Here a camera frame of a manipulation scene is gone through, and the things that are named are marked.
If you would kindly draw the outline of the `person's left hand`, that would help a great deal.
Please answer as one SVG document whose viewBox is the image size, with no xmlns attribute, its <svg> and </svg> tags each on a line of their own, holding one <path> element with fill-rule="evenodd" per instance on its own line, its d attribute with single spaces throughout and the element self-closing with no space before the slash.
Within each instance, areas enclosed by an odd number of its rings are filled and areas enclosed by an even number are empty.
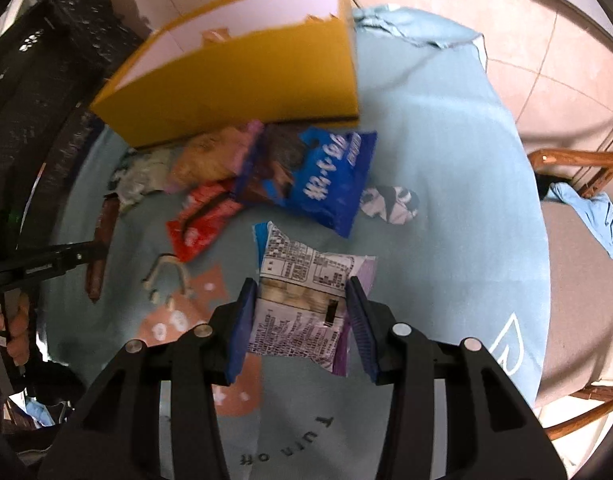
<svg viewBox="0 0 613 480">
<path fill-rule="evenodd" d="M 22 292 L 18 299 L 16 315 L 9 321 L 0 313 L 0 331 L 8 330 L 10 339 L 7 352 L 17 366 L 26 365 L 30 357 L 29 296 Z"/>
</svg>

